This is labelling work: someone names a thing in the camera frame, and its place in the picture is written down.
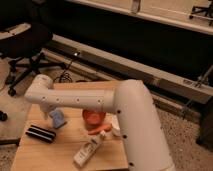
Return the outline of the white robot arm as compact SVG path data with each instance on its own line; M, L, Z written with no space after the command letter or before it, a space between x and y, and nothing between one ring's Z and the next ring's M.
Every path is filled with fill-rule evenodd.
M152 95L141 80L124 80L113 90L57 90L40 74L25 98L47 111L73 107L115 114L130 171L176 171Z

